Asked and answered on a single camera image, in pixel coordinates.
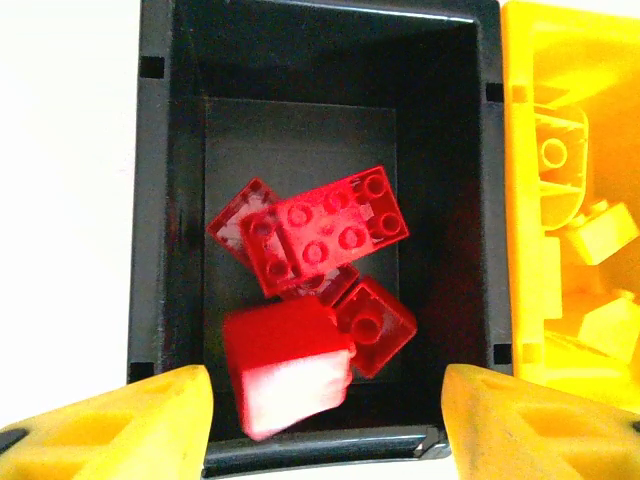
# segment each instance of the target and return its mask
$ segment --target plastic toy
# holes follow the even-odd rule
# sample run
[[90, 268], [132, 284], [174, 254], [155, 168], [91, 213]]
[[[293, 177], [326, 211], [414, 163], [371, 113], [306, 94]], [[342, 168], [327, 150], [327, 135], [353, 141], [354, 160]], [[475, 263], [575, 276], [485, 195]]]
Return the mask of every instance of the plastic toy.
[[609, 205], [601, 200], [559, 230], [562, 261], [578, 265], [599, 265], [640, 232], [624, 203]]
[[338, 267], [326, 275], [318, 275], [311, 280], [280, 293], [284, 300], [315, 295], [323, 305], [329, 307], [336, 304], [360, 277], [358, 270], [347, 264]]
[[382, 167], [278, 202], [240, 226], [267, 297], [409, 235]]
[[354, 366], [374, 377], [415, 335], [415, 316], [373, 278], [365, 277], [336, 307], [338, 328], [356, 344]]
[[536, 105], [534, 118], [542, 228], [556, 230], [575, 216], [584, 200], [587, 116], [573, 105]]
[[240, 234], [240, 220], [250, 213], [259, 212], [273, 205], [278, 200], [278, 196], [266, 183], [259, 178], [254, 178], [207, 225], [207, 233], [242, 264], [251, 268]]
[[[240, 221], [250, 213], [273, 205], [278, 200], [275, 192], [260, 178], [252, 179], [207, 225], [207, 232], [222, 247], [227, 249], [241, 263], [251, 269], [249, 256], [244, 248], [240, 233]], [[281, 292], [283, 299], [315, 295], [324, 305], [332, 306], [358, 280], [360, 272], [344, 265], [327, 274], [317, 275], [307, 282]]]
[[252, 439], [344, 401], [353, 343], [318, 298], [229, 314], [223, 332], [240, 423]]
[[0, 429], [0, 478], [200, 478], [212, 416], [207, 369], [179, 368]]
[[634, 300], [635, 295], [624, 290], [613, 295], [567, 295], [564, 318], [547, 320], [545, 327], [629, 363], [640, 336], [640, 306]]
[[442, 414], [460, 480], [640, 478], [637, 415], [471, 365], [449, 365]]

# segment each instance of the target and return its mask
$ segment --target lego stud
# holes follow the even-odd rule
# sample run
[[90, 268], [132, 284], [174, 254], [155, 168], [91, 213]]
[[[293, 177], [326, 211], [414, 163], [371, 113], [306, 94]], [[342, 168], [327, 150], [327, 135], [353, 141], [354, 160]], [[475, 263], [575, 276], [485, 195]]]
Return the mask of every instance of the lego stud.
[[584, 213], [579, 213], [568, 223], [568, 225], [573, 228], [578, 228], [585, 223], [587, 223], [587, 216]]
[[562, 167], [567, 163], [567, 147], [562, 140], [549, 138], [542, 142], [538, 151], [538, 167], [546, 172]]
[[274, 280], [282, 280], [289, 275], [289, 264], [284, 260], [275, 258], [267, 262], [267, 275]]
[[324, 262], [329, 256], [329, 249], [327, 246], [318, 241], [309, 242], [302, 251], [302, 258], [309, 265], [317, 265]]
[[380, 175], [371, 175], [364, 181], [364, 190], [370, 198], [378, 198], [386, 190], [384, 179]]
[[324, 198], [324, 209], [327, 213], [338, 213], [349, 206], [349, 195], [342, 190], [328, 193]]
[[377, 315], [362, 314], [351, 322], [351, 336], [356, 343], [372, 345], [380, 339], [382, 319]]
[[292, 227], [304, 227], [313, 218], [313, 212], [307, 205], [294, 205], [287, 212], [287, 220]]
[[353, 250], [364, 245], [365, 233], [356, 227], [347, 227], [338, 235], [338, 244], [344, 250]]
[[251, 222], [251, 234], [256, 237], [268, 238], [273, 234], [274, 226], [272, 223], [263, 219], [256, 219]]
[[624, 298], [625, 300], [628, 300], [630, 302], [633, 302], [636, 299], [636, 294], [633, 292], [630, 292], [629, 290], [615, 289], [612, 293], [616, 297]]
[[591, 215], [599, 215], [604, 213], [609, 208], [609, 202], [606, 200], [600, 200], [589, 207], [589, 213]]
[[402, 228], [402, 222], [395, 213], [385, 213], [371, 217], [367, 221], [367, 228], [372, 237], [384, 238], [398, 233]]

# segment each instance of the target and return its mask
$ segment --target lego brick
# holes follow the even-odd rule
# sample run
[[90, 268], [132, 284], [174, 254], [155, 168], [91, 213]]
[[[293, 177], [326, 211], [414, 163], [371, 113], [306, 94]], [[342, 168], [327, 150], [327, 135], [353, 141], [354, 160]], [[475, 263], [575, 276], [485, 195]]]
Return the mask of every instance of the lego brick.
[[634, 240], [640, 231], [624, 203], [601, 200], [558, 231], [562, 261], [599, 265]]
[[586, 192], [589, 125], [575, 105], [534, 106], [540, 221], [543, 230], [566, 225], [580, 209]]
[[[237, 260], [251, 269], [251, 262], [244, 248], [240, 233], [240, 221], [250, 213], [273, 205], [279, 198], [261, 179], [252, 179], [231, 202], [207, 225], [207, 233]], [[351, 265], [344, 265], [325, 275], [281, 292], [283, 299], [315, 295], [324, 305], [331, 306], [342, 297], [358, 279], [360, 273]]]
[[562, 267], [560, 240], [542, 239], [542, 312], [544, 318], [562, 317]]
[[564, 317], [545, 329], [571, 336], [588, 347], [629, 363], [640, 337], [640, 306], [624, 290], [610, 295], [578, 293], [564, 297]]
[[344, 401], [353, 343], [317, 297], [231, 313], [223, 334], [240, 423], [252, 439]]
[[278, 202], [240, 226], [267, 297], [409, 235], [382, 167]]
[[240, 234], [240, 221], [250, 213], [259, 212], [278, 200], [278, 196], [266, 183], [254, 178], [207, 225], [207, 233], [242, 264], [251, 268]]
[[365, 277], [336, 307], [338, 328], [356, 345], [352, 363], [374, 377], [415, 335], [416, 319], [373, 278]]
[[360, 277], [358, 270], [347, 264], [326, 275], [318, 275], [311, 280], [280, 293], [284, 300], [315, 295], [323, 305], [333, 306]]

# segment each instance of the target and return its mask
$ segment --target red 2x2 brick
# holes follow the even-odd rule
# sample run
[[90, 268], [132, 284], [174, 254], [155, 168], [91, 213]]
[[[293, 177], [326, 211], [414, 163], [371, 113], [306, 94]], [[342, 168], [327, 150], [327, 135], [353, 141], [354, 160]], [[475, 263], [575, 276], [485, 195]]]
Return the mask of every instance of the red 2x2 brick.
[[267, 297], [409, 235], [382, 167], [249, 214], [240, 229]]

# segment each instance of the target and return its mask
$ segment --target container wall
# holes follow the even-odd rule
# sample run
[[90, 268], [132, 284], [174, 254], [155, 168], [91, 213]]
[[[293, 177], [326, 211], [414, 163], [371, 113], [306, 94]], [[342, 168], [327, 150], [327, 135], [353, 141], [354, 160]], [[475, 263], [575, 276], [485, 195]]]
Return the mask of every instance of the container wall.
[[220, 325], [264, 300], [204, 225], [253, 176], [290, 196], [378, 164], [411, 236], [356, 266], [418, 334], [291, 431], [440, 424], [447, 364], [509, 371], [497, 3], [143, 3], [130, 379], [206, 364], [211, 438], [242, 439]]
[[640, 22], [502, 16], [515, 374], [640, 411]]

